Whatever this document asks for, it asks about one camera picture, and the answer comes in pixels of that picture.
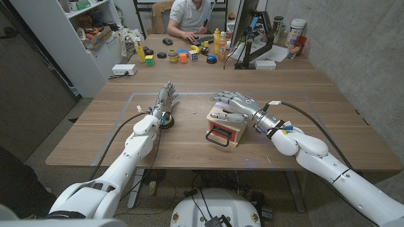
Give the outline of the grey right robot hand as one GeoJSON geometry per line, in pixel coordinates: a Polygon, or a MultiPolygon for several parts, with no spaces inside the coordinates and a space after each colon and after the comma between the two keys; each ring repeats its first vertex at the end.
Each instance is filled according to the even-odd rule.
{"type": "Polygon", "coordinates": [[[233,123],[248,120],[254,123],[254,127],[259,133],[275,133],[285,123],[270,116],[255,100],[238,91],[221,91],[211,101],[225,103],[234,111],[234,113],[211,113],[211,117],[233,123]]]}

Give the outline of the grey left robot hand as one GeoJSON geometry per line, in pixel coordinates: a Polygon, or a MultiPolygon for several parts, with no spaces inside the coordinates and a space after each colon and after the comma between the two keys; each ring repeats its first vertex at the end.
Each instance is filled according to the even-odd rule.
{"type": "Polygon", "coordinates": [[[153,116],[158,119],[162,118],[164,112],[169,112],[172,108],[172,102],[177,98],[178,94],[175,92],[175,85],[169,81],[163,86],[156,99],[155,106],[152,110],[153,116]]]}

